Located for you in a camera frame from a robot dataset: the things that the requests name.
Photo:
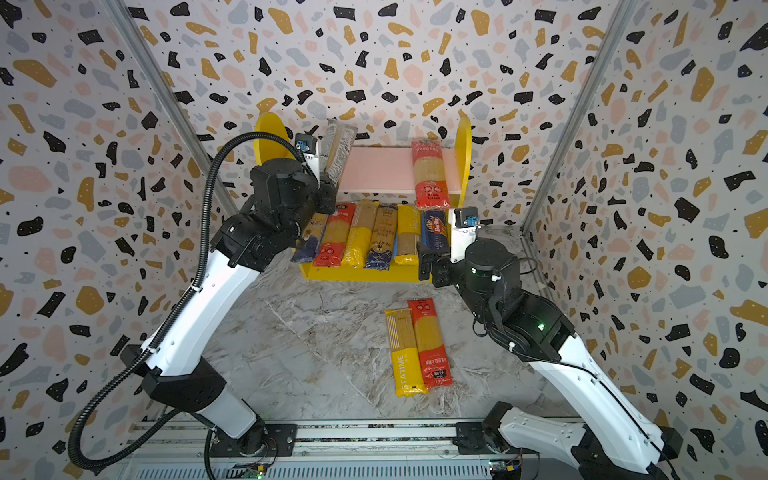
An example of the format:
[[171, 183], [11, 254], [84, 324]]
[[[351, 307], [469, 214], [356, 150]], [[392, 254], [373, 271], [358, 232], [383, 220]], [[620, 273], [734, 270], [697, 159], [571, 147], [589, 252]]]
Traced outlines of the blue starry pasta bag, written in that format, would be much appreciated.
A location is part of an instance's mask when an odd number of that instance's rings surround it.
[[398, 207], [380, 205], [372, 230], [369, 250], [365, 258], [366, 269], [387, 271], [394, 254], [397, 233]]

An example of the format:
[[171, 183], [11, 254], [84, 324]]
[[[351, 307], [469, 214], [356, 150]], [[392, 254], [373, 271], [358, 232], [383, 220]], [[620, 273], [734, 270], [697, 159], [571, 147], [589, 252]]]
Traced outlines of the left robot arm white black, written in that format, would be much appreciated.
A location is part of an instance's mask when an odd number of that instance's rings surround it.
[[202, 353], [245, 289], [276, 255], [298, 245], [313, 215], [334, 211], [342, 172], [340, 167], [315, 172], [293, 158], [251, 170], [254, 192], [213, 236], [201, 285], [192, 288], [166, 334], [153, 334], [157, 346], [145, 341], [129, 349], [150, 354], [138, 373], [151, 399], [200, 416], [246, 452], [258, 448], [263, 435], [258, 415]]

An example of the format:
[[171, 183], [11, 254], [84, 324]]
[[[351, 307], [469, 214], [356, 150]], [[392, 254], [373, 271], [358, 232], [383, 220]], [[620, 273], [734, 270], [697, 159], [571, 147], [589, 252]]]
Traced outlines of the white label noodle bag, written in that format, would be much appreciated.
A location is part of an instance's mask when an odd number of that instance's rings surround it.
[[358, 129], [338, 120], [329, 120], [321, 140], [320, 166], [330, 182], [337, 186], [341, 180]]

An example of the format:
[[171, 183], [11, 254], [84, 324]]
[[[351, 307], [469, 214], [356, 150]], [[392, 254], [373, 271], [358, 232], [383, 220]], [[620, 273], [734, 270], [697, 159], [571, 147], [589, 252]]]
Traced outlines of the blue Barilla spaghetti pack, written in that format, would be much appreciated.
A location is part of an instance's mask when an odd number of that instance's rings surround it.
[[427, 250], [450, 250], [445, 210], [422, 212], [422, 243]]

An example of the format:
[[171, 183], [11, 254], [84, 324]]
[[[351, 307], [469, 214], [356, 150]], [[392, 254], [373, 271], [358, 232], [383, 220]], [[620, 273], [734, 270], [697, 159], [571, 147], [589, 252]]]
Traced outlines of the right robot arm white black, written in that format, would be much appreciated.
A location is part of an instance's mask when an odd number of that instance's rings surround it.
[[571, 321], [549, 299], [523, 288], [519, 258], [493, 239], [469, 244], [461, 260], [417, 247], [419, 277], [453, 287], [485, 337], [556, 387], [579, 416], [558, 422], [497, 402], [482, 423], [489, 449], [553, 458], [584, 479], [673, 479], [681, 435], [645, 417], [611, 382]]

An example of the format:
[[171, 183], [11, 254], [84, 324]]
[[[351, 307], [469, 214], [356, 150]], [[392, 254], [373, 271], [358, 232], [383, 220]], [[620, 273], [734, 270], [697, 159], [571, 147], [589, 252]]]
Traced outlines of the yellow end spaghetti bag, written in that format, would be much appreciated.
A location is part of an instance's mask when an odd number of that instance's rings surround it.
[[409, 309], [385, 312], [390, 356], [397, 397], [429, 392], [421, 372], [419, 352]]

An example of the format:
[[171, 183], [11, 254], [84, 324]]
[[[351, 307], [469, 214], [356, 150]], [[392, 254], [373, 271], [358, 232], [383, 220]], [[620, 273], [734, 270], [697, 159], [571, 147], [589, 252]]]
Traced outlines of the yellow Pastatime bag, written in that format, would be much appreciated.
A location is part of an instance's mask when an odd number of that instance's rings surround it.
[[351, 268], [364, 266], [378, 208], [377, 201], [363, 200], [355, 204], [355, 212], [341, 260], [342, 266]]
[[421, 211], [412, 205], [398, 206], [397, 252], [394, 256], [397, 265], [418, 264], [418, 243], [422, 239]]

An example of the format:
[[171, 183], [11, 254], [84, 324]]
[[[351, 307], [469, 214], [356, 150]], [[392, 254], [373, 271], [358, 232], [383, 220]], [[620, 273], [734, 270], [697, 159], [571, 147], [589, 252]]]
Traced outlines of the dark blue Anko pasta bag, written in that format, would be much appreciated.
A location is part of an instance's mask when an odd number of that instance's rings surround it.
[[300, 245], [295, 249], [291, 262], [295, 264], [312, 263], [316, 258], [322, 236], [328, 221], [328, 215], [315, 213], [304, 229]]

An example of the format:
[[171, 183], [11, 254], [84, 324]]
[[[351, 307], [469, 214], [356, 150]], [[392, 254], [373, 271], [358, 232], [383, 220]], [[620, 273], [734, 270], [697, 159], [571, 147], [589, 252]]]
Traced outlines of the red black-label spaghetti bag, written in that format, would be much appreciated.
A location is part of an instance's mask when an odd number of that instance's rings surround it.
[[355, 203], [336, 205], [334, 213], [327, 220], [318, 254], [313, 260], [314, 267], [331, 268], [341, 265], [355, 211]]

